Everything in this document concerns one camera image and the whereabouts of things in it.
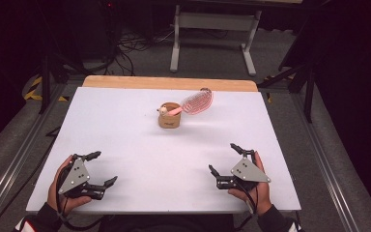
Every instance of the forearm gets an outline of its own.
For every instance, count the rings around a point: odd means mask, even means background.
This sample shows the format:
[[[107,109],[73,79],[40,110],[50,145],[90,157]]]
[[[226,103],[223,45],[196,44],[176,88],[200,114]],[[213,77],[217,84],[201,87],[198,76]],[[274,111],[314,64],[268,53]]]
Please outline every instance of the forearm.
[[[44,203],[37,215],[28,215],[23,218],[14,231],[53,232],[58,231],[61,226],[62,220],[59,219],[57,212],[47,203]],[[29,230],[22,230],[22,228],[27,227],[29,227]]]

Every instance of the white tabletop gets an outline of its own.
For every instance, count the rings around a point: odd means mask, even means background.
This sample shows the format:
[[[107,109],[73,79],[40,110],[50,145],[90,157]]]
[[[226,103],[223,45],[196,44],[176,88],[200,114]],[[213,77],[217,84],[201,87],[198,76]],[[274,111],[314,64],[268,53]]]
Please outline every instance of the white tabletop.
[[[86,161],[90,184],[118,176],[100,201],[75,212],[88,214],[240,213],[239,199],[216,188],[211,164],[221,175],[242,158],[231,147],[259,152],[279,210],[300,210],[285,159],[260,93],[214,91],[212,106],[182,114],[180,127],[158,126],[157,108],[180,103],[191,90],[80,87],[26,210],[38,211],[57,168],[70,154],[101,151]]]

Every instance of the small cup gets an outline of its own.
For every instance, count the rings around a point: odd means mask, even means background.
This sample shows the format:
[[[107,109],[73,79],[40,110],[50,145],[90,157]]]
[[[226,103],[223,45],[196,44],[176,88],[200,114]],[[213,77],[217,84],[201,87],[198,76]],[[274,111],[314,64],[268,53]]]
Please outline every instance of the small cup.
[[[173,110],[175,108],[180,107],[179,104],[174,103],[174,102],[166,102],[166,103],[161,105],[161,107],[163,107],[163,106],[165,106],[167,108],[167,112],[169,112],[170,110]],[[168,114],[163,116],[163,115],[159,114],[158,124],[164,129],[175,129],[175,128],[180,126],[181,117],[182,117],[182,112],[180,112],[180,113],[178,113],[174,116],[170,116]]]

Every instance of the pink object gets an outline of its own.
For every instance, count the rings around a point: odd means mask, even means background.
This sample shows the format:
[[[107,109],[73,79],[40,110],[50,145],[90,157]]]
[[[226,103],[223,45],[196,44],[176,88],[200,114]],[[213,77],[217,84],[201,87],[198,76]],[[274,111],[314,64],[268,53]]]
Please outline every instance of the pink object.
[[[197,114],[208,109],[212,102],[213,92],[209,88],[202,88],[199,93],[184,99],[180,107],[168,111],[168,115],[174,116],[181,111]]]

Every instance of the table leg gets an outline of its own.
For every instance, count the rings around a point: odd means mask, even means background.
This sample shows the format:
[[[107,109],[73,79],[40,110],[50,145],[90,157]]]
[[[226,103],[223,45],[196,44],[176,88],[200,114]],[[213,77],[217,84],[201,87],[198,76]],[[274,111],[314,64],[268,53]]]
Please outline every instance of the table leg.
[[[257,74],[257,72],[255,71],[254,63],[252,62],[252,58],[251,58],[251,54],[249,53],[249,50],[251,49],[252,41],[254,40],[255,32],[257,31],[260,17],[261,17],[261,11],[257,11],[255,13],[255,17],[253,17],[252,19],[252,23],[249,28],[248,40],[246,43],[241,44],[241,48],[243,51],[243,58],[245,60],[245,64],[248,69],[249,75]]]
[[[179,56],[180,56],[180,6],[176,6],[176,15],[174,16],[174,44],[173,53],[171,54],[171,65],[170,72],[175,73],[179,67]]]

